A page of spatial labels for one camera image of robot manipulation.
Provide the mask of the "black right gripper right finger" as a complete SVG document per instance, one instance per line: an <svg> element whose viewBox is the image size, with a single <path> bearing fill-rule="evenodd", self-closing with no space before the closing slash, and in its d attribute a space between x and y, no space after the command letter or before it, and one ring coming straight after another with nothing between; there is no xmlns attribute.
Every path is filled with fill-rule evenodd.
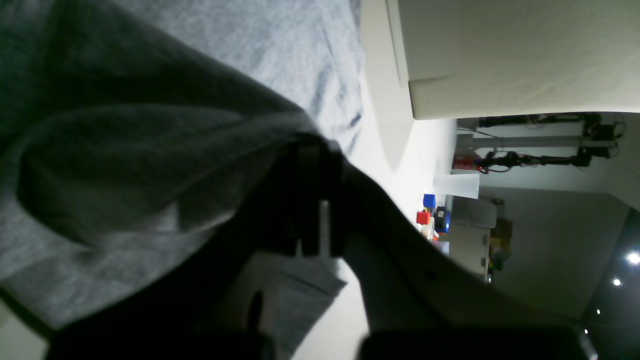
<svg viewBox="0 0 640 360"><path fill-rule="evenodd" d="M430 244L337 145L325 152L330 253L359 282L359 360L596 360L580 326L496 291Z"/></svg>

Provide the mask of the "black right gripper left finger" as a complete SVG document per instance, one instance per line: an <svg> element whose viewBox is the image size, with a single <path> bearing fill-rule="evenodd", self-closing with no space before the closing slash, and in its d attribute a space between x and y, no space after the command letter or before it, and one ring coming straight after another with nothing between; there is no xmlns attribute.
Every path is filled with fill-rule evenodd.
<svg viewBox="0 0 640 360"><path fill-rule="evenodd" d="M321 253L321 148L292 145L169 274L55 335L48 360L275 360L281 260Z"/></svg>

